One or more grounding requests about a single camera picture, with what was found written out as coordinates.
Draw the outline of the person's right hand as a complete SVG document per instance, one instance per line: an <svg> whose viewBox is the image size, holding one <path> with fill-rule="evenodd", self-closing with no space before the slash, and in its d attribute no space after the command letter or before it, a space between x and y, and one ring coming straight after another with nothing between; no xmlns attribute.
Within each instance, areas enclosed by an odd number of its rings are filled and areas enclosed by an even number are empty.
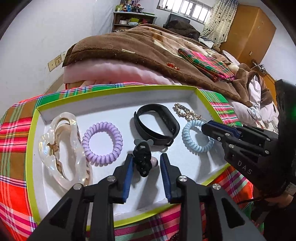
<svg viewBox="0 0 296 241"><path fill-rule="evenodd" d="M253 197L262 197L261 191L259 191L256 187L253 188ZM279 197L273 198L266 198L265 200L272 205L277 205L280 208L288 206L293 201L293 196L289 195L288 193L284 192Z"/></svg>

